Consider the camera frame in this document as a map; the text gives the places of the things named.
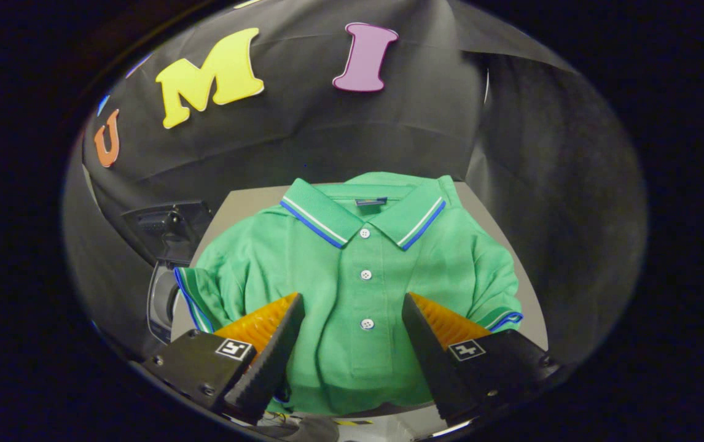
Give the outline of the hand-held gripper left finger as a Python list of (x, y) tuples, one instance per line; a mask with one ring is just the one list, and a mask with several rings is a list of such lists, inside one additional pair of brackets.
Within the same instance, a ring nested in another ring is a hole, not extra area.
[(292, 293), (214, 333), (187, 331), (143, 369), (192, 405), (254, 425), (284, 384), (304, 317)]

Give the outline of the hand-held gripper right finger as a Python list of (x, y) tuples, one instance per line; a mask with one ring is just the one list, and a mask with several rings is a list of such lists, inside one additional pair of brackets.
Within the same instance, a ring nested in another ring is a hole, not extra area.
[(502, 419), (561, 383), (561, 363), (518, 331), (490, 331), (416, 293), (402, 321), (449, 426)]

